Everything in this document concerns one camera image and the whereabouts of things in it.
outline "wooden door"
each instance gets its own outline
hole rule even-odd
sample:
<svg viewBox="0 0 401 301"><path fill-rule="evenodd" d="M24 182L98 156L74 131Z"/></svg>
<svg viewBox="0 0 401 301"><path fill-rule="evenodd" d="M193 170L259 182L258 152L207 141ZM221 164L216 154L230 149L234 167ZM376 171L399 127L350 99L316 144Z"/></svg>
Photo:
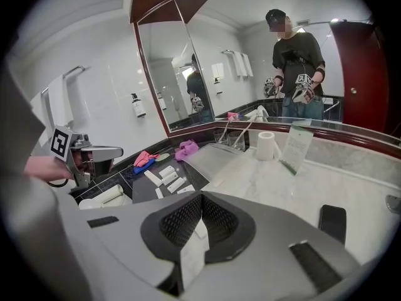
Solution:
<svg viewBox="0 0 401 301"><path fill-rule="evenodd" d="M387 66L373 25L338 22L330 27L343 69L343 123L384 132L388 109Z"/></svg>

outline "pink cloth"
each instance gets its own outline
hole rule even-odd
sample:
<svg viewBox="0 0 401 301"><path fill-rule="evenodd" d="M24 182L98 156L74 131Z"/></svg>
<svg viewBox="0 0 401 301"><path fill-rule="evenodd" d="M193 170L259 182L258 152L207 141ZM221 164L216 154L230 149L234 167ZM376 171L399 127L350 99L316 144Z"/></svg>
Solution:
<svg viewBox="0 0 401 301"><path fill-rule="evenodd" d="M197 152L199 146L193 140L187 140L186 142L182 142L180 144L180 150L175 153L175 159L179 161L183 161L186 156L190 156L193 153Z"/></svg>
<svg viewBox="0 0 401 301"><path fill-rule="evenodd" d="M234 120L239 120L239 115L237 113L228 112L227 113L227 119L228 119L229 122L232 122Z"/></svg>
<svg viewBox="0 0 401 301"><path fill-rule="evenodd" d="M135 167L142 167L145 166L146 164L148 164L149 159L151 158L158 158L160 155L156 154L156 155L150 155L148 152L143 151L142 153L139 154L138 158L135 160L135 162L133 163L133 165Z"/></svg>

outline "black cap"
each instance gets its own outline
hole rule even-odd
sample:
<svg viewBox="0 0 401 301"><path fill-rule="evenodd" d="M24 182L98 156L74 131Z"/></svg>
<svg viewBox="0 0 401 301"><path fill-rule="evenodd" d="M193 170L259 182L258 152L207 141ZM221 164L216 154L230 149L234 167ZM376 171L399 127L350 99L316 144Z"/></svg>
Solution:
<svg viewBox="0 0 401 301"><path fill-rule="evenodd" d="M266 21L271 28L273 25L277 24L279 20L282 20L285 17L287 17L287 15L284 11L279 9L272 9L266 14Z"/></svg>

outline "mirror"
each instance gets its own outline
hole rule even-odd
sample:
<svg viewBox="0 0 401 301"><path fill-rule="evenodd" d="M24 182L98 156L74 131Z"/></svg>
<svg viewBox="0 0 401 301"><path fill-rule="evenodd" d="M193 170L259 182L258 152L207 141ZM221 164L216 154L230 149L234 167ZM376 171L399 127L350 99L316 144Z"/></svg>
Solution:
<svg viewBox="0 0 401 301"><path fill-rule="evenodd" d="M152 85L170 131L214 120L185 24L173 1L139 22Z"/></svg>
<svg viewBox="0 0 401 301"><path fill-rule="evenodd" d="M216 119L235 112L246 120L262 106L269 122L313 119L312 125L400 144L387 46L362 0L207 0L187 29ZM305 73L315 81L313 95L296 82ZM279 92L276 76L283 77Z"/></svg>

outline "baseball cap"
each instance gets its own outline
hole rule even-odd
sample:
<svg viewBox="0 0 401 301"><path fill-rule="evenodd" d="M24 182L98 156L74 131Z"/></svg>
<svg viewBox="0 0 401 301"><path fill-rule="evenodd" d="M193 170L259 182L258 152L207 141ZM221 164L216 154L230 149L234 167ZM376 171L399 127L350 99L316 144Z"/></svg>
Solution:
<svg viewBox="0 0 401 301"><path fill-rule="evenodd" d="M286 17L286 13L279 9L272 9L266 14L266 21L270 29L274 29L277 27L277 24L284 24L284 19Z"/></svg>

